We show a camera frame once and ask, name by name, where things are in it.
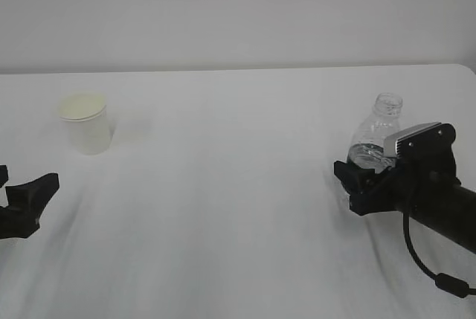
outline bottle threaded neck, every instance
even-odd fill
[[[384,117],[398,118],[402,112],[403,99],[398,94],[380,94],[373,106],[373,111]]]

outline clear plastic bottle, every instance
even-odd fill
[[[395,159],[383,155],[384,139],[400,130],[399,117],[403,100],[397,94],[380,94],[372,114],[357,128],[347,161],[360,168],[381,173],[395,165]]]

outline bottle neck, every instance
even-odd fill
[[[402,98],[396,94],[380,94],[373,105],[373,113],[376,116],[389,120],[400,117],[402,111]]]

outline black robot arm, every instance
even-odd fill
[[[334,173],[350,194],[350,209],[368,213],[403,213],[405,243],[415,263],[438,288],[458,297],[476,294],[468,284],[447,274],[434,274],[417,256],[408,230],[411,217],[476,254],[476,193],[461,186],[451,145],[452,125],[431,123],[418,132],[405,130],[385,144],[397,149],[396,166],[380,174],[336,161]]]
[[[0,166],[0,187],[8,181],[8,170]],[[26,239],[39,229],[39,217],[60,188],[58,175],[50,173],[27,184],[5,187],[8,206],[0,207],[0,239]]]

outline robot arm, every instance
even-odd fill
[[[476,193],[461,187],[451,145],[456,132],[451,124],[426,123],[391,135],[384,154],[396,166],[380,174],[355,164],[336,161],[334,173],[350,194],[350,209],[368,213],[403,213],[405,243],[415,263],[438,288],[458,297],[476,295],[468,283],[435,274],[420,260],[411,243],[411,217],[476,254]]]

